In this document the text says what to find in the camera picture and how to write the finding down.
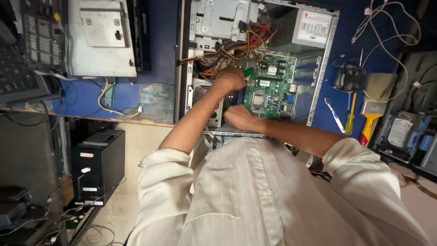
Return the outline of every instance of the white striped shirt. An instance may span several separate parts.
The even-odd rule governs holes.
[[[277,140],[242,137],[197,154],[197,178],[181,151],[140,161],[129,246],[431,245],[400,200],[396,176],[355,139],[325,154],[331,184]]]

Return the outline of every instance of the shirt pocket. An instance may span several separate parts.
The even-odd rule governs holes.
[[[238,199],[236,168],[203,169],[196,181],[193,200],[185,224],[207,214],[239,218]]]

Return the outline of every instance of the white toothbrush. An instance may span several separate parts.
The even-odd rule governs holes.
[[[335,122],[337,122],[337,125],[340,128],[340,131],[342,133],[344,133],[343,125],[341,124],[340,119],[338,118],[337,114],[335,113],[335,111],[331,107],[331,99],[325,97],[325,103],[326,103],[326,105],[328,105],[329,109],[331,110],[332,115],[334,116]]]

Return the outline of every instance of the paintbrush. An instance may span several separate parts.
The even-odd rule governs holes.
[[[367,84],[361,114],[366,117],[366,124],[361,132],[359,142],[365,146],[370,139],[372,123],[384,115],[387,100],[396,82],[396,74],[371,73]]]

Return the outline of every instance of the green circuit board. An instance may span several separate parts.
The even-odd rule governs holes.
[[[296,58],[265,55],[259,63],[248,57],[234,61],[233,65],[243,70],[255,69],[242,101],[253,115],[278,119],[291,114],[296,91],[296,85],[292,84]]]

